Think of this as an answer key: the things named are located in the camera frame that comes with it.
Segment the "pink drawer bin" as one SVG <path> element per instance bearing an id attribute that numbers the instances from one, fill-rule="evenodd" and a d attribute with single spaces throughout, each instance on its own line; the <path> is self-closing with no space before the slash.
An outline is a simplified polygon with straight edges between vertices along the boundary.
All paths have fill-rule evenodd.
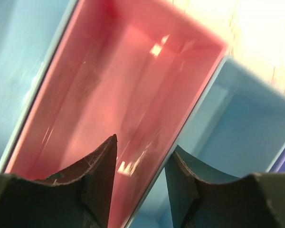
<path id="1" fill-rule="evenodd" d="M 163 0 L 71 3 L 0 172 L 44 178 L 116 134 L 108 226 L 128 226 L 226 48 Z"/>

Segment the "light blue drawer bin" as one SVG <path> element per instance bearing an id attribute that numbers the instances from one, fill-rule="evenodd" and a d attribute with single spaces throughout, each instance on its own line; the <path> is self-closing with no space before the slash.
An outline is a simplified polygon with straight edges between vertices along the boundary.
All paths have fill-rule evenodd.
<path id="1" fill-rule="evenodd" d="M 0 0 L 0 173 L 75 6 L 75 0 Z"/>

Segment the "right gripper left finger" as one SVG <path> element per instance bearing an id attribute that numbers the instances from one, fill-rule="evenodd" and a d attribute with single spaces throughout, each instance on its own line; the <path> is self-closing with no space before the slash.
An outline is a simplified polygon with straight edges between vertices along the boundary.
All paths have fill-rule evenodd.
<path id="1" fill-rule="evenodd" d="M 41 180 L 0 174 L 0 228 L 105 228 L 108 226 L 117 136 Z"/>

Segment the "sky blue drawer bin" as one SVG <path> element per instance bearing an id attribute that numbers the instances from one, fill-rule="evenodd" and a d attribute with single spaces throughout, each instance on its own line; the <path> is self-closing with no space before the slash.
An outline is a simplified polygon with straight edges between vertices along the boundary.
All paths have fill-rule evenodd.
<path id="1" fill-rule="evenodd" d="M 270 169 L 285 149 L 285 96 L 224 57 L 127 227 L 174 228 L 165 165 L 177 146 L 238 178 L 274 173 Z"/>

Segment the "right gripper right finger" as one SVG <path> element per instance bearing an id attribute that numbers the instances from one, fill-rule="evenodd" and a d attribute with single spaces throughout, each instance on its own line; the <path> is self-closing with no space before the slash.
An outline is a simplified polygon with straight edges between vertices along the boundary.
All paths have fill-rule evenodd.
<path id="1" fill-rule="evenodd" d="M 176 228 L 285 228 L 285 173 L 238 178 L 177 146 L 165 174 Z"/>

